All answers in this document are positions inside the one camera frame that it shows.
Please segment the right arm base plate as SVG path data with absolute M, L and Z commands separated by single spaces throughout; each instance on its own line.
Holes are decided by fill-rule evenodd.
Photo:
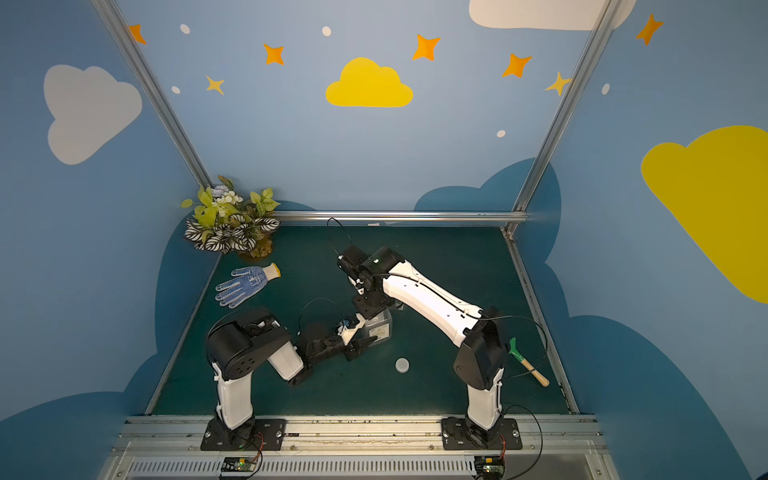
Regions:
M 445 450 L 521 450 L 522 437 L 517 422 L 500 417 L 488 431 L 465 417 L 445 417 L 440 421 Z

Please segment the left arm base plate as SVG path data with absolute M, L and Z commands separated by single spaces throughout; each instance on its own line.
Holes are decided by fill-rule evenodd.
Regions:
M 204 432 L 201 451 L 279 451 L 285 434 L 286 420 L 252 418 L 234 430 L 218 417 L 211 419 Z

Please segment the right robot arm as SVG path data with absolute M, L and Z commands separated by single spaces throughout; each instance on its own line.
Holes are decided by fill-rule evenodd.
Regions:
M 451 340 L 458 348 L 453 369 L 467 386 L 469 426 L 483 434 L 494 431 L 501 422 L 502 377 L 511 340 L 498 311 L 452 295 L 388 247 L 369 255 L 351 245 L 337 255 L 337 265 L 357 291 L 353 304 L 362 321 L 400 303 Z

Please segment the square clear plastic bottle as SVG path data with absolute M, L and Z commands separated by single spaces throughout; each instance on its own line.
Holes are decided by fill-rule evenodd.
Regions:
M 364 338 L 374 338 L 372 345 L 378 345 L 387 341 L 392 336 L 392 314 L 385 309 L 370 320 L 367 320 L 362 328 Z

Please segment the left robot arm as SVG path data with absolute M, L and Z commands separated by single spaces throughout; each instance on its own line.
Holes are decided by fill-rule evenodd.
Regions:
M 294 339 L 277 317 L 263 308 L 229 314 L 208 332 L 206 356 L 214 370 L 218 402 L 215 420 L 228 434 L 240 432 L 253 419 L 252 373 L 269 363 L 287 383 L 309 378 L 315 365 L 337 355 L 349 361 L 361 356 L 378 337 L 363 332 L 359 314 L 342 319 L 330 334 L 310 332 Z

